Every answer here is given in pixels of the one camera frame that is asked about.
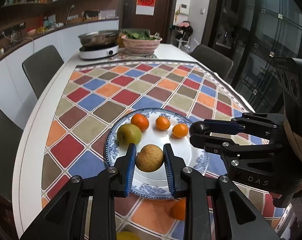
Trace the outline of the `operator right hand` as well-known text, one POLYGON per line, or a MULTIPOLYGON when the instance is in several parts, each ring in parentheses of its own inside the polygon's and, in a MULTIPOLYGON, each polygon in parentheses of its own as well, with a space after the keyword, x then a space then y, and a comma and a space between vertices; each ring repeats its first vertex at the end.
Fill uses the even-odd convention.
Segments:
POLYGON ((286 194, 269 192, 275 207, 287 207, 293 196, 302 191, 302 181, 294 188, 289 189, 286 194))

